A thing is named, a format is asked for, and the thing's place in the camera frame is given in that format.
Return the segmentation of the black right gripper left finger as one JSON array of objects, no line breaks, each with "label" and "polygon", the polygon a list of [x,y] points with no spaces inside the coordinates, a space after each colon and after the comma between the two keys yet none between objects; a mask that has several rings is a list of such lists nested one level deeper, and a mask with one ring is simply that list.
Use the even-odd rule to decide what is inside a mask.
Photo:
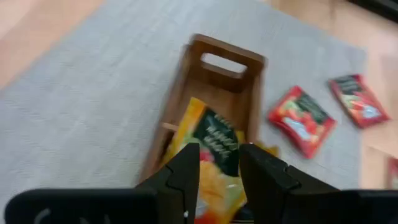
[{"label": "black right gripper left finger", "polygon": [[194,224],[199,175],[200,146],[189,143],[136,186],[144,194],[138,224]]}]

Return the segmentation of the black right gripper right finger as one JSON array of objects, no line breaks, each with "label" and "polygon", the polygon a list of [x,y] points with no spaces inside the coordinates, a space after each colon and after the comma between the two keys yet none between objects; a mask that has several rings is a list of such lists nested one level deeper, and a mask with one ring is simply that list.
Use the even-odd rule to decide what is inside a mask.
[{"label": "black right gripper right finger", "polygon": [[240,146],[239,166],[254,224],[319,224],[323,195],[338,191],[255,144]]}]

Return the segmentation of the orange mango tea packet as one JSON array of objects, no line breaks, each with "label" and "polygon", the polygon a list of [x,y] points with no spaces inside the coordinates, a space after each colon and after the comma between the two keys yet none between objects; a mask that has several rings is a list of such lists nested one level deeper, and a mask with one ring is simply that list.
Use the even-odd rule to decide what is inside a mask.
[{"label": "orange mango tea packet", "polygon": [[188,143],[198,143],[200,147],[194,224],[228,224],[246,201],[239,171],[239,147],[244,143],[244,133],[192,97],[162,164]]}]

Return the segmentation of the wooden tea organizer box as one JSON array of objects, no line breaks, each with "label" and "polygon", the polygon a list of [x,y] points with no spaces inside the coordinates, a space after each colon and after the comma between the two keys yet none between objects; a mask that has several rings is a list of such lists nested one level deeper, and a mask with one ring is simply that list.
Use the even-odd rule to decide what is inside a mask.
[{"label": "wooden tea organizer box", "polygon": [[[213,54],[244,65],[233,72],[204,62]],[[177,131],[190,98],[198,98],[244,132],[247,142],[257,141],[262,101],[262,81],[268,59],[250,50],[202,34],[194,34],[180,58],[178,70],[156,123],[152,144],[141,169],[143,182],[159,170],[160,162]]]}]

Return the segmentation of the red strawberry tea packet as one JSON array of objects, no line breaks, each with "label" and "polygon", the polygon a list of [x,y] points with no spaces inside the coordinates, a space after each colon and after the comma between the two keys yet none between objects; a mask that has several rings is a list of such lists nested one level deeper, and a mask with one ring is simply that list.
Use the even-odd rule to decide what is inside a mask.
[{"label": "red strawberry tea packet", "polygon": [[311,159],[335,127],[336,121],[298,85],[290,88],[270,110],[267,119]]},{"label": "red strawberry tea packet", "polygon": [[379,100],[365,84],[362,75],[332,78],[328,80],[328,85],[357,127],[365,129],[390,120]]},{"label": "red strawberry tea packet", "polygon": [[388,161],[387,184],[390,189],[398,190],[398,159],[393,157]]}]

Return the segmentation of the grey woven placemat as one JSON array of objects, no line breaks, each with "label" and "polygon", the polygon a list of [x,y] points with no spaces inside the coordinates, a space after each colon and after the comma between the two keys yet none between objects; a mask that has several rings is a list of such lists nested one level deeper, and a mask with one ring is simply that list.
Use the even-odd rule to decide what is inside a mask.
[{"label": "grey woven placemat", "polygon": [[359,187],[359,131],[327,81],[362,72],[362,49],[255,0],[107,0],[0,91],[0,224],[7,201],[25,190],[136,185],[194,33],[268,59],[262,114],[292,85],[313,97],[336,120],[313,159],[267,121],[259,139],[334,187]]}]

